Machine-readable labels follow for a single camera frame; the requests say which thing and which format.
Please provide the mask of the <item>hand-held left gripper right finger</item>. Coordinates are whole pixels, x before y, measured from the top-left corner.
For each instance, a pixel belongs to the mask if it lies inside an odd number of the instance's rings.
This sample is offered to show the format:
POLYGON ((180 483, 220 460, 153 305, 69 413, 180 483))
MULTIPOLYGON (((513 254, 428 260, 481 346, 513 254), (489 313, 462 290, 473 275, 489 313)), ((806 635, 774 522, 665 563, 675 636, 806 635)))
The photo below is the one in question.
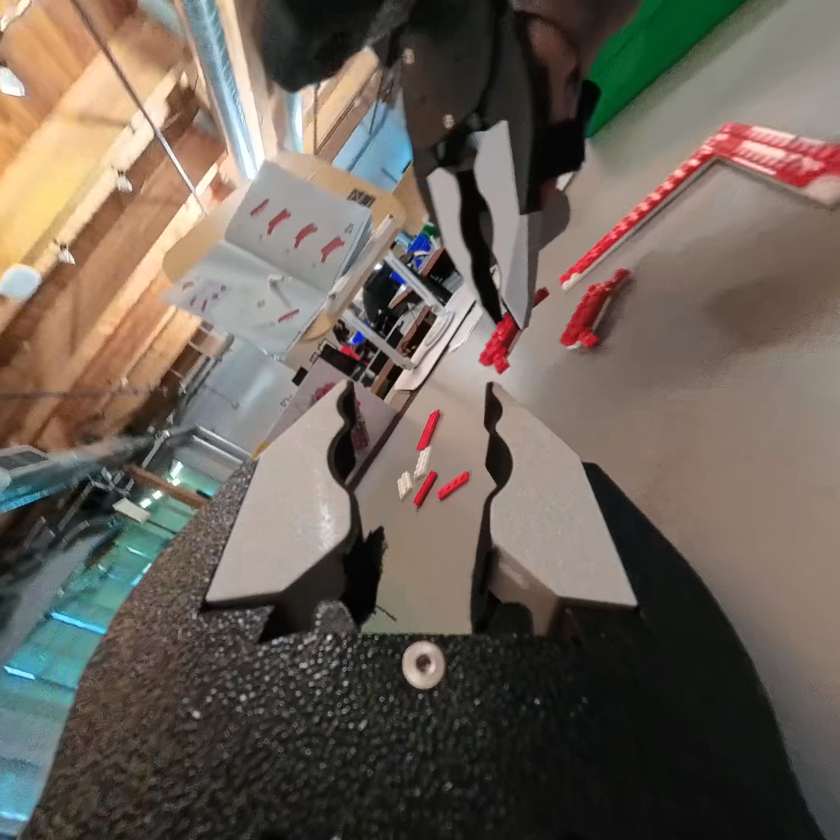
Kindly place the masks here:
POLYGON ((482 631, 552 634, 566 608, 638 600, 581 458, 500 384, 485 395, 482 631))

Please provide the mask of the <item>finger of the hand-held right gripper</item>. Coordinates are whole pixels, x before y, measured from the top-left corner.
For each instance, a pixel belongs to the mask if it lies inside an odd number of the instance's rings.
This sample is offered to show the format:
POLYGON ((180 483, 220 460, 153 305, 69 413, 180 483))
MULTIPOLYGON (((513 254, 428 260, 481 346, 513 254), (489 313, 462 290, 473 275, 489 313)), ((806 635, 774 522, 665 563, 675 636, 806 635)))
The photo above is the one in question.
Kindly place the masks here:
POLYGON ((500 167, 436 167, 425 184, 456 268, 486 315, 502 321, 508 311, 509 175, 500 167))
POLYGON ((520 208, 517 170, 507 120, 477 133, 473 173, 490 218, 496 292, 520 330, 530 323, 536 291, 540 217, 520 208))

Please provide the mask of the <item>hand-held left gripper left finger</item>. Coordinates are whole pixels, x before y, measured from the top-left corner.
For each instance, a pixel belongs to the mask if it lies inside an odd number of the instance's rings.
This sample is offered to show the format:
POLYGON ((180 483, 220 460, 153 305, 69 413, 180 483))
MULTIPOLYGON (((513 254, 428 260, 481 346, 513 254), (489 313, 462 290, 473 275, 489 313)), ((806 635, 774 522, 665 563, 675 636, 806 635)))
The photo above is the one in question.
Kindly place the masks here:
POLYGON ((355 420, 354 384, 340 380, 258 458, 206 608, 270 606, 281 627, 309 627, 320 603, 339 600, 361 532, 347 488, 355 420))

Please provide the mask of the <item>white book stand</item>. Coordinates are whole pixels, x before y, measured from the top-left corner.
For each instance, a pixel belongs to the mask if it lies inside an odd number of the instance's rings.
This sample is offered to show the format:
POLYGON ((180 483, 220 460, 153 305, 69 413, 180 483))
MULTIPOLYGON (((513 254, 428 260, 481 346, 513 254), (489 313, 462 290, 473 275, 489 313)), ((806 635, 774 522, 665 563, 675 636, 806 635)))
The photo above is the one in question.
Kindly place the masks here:
POLYGON ((318 341, 327 335, 337 321, 342 320, 346 326, 362 332, 363 336, 386 356, 392 366, 402 370, 394 384, 397 391, 414 392, 424 385, 448 349, 457 330, 474 310, 476 299, 467 285, 462 284, 445 304, 441 304, 425 286, 425 278, 417 275, 393 255, 392 245, 399 229, 400 226, 393 215, 384 217, 352 267, 333 286, 325 305, 311 325, 291 343, 288 350, 271 353, 272 358, 293 368, 295 362, 311 357, 317 349, 318 341), (395 270, 408 289, 420 297, 433 317, 430 330, 409 356, 390 346, 384 338, 365 325, 351 307, 357 295, 361 293, 364 282, 380 263, 395 270))

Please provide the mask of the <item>red brick assembly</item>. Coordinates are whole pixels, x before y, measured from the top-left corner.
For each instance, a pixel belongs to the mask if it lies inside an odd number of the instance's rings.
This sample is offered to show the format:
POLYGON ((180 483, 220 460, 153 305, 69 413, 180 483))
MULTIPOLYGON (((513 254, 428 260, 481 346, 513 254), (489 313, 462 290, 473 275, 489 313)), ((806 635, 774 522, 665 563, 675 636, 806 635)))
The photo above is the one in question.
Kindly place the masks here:
POLYGON ((630 269, 621 268, 609 280, 588 286, 560 337, 560 344, 565 349, 591 350, 601 342, 597 333, 598 324, 617 292, 632 275, 630 269))
POLYGON ((505 373, 510 366, 510 352, 521 332, 511 313, 506 312, 481 351, 479 363, 486 368, 492 368, 499 375, 505 373))

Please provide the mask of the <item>brick set instruction booklet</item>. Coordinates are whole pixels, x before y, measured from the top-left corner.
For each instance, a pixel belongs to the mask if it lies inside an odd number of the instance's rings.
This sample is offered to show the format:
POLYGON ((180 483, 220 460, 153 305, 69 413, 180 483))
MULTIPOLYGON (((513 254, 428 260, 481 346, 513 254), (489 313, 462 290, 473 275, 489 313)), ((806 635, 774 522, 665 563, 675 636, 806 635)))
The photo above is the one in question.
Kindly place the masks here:
POLYGON ((164 299, 284 360, 369 241, 371 210, 269 161, 230 198, 167 254, 164 299))

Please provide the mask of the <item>white toy set box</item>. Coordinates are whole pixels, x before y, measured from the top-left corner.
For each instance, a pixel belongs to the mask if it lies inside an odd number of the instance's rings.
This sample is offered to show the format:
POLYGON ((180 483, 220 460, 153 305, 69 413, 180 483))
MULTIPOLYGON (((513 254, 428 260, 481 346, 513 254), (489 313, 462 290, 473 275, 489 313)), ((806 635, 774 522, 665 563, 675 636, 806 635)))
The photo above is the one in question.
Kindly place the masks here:
MULTIPOLYGON (((347 376, 329 362, 318 359, 291 396, 279 419, 274 423, 257 448, 260 454, 281 434, 326 396, 333 387, 347 379, 347 376)), ((360 383, 353 384, 355 396, 355 425, 352 430, 352 444, 355 468, 351 477, 359 475, 365 465, 376 455, 385 433, 396 418, 396 410, 374 395, 360 383)))

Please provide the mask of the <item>person's right hand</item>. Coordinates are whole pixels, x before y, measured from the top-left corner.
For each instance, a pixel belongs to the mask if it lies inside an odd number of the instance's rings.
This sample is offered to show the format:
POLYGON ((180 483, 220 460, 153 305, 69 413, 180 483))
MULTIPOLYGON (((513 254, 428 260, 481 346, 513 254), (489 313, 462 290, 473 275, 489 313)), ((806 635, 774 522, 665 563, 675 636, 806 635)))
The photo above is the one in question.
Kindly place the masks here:
POLYGON ((580 99, 580 39, 555 2, 528 3, 524 15, 533 58, 545 77, 549 122, 571 120, 580 99))

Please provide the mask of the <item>black office chair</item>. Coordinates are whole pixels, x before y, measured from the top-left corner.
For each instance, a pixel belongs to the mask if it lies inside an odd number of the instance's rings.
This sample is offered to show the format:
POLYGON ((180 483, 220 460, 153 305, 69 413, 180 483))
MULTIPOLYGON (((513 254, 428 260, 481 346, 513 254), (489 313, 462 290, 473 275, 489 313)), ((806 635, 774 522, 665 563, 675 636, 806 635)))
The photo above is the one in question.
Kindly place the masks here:
POLYGON ((372 327, 380 324, 382 314, 390 310, 391 301, 401 288, 402 285, 394 279, 392 270, 388 266, 379 268, 364 283, 362 290, 364 319, 372 327))

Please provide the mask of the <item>green plastic bin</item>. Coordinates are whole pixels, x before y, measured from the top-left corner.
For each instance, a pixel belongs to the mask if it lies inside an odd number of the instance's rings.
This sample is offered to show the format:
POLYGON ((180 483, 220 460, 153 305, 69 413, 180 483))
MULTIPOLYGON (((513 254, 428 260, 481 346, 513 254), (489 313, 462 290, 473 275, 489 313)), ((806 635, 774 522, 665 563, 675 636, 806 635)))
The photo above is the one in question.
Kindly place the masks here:
POLYGON ((591 69, 590 80, 601 96, 586 136, 604 128, 741 5, 743 1, 643 1, 591 69))

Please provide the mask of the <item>silver ventilation duct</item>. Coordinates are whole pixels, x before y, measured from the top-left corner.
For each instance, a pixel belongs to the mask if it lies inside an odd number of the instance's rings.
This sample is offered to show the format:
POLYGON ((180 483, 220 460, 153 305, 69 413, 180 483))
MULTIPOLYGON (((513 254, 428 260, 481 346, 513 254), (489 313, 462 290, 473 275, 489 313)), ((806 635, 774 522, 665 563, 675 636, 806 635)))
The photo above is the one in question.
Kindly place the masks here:
POLYGON ((228 151, 240 177, 252 181, 266 153, 235 2, 182 1, 181 6, 228 151))

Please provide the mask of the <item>red angled brick frame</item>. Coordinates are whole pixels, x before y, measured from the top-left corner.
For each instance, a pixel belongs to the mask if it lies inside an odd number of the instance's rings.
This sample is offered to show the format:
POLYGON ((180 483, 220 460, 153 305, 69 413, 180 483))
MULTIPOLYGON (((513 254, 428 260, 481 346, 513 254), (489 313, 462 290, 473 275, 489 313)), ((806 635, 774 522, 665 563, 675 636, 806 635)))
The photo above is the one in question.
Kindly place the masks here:
POLYGON ((713 165, 756 176, 829 209, 839 204, 839 146, 754 124, 728 122, 560 277, 571 289, 625 239, 637 233, 713 165))

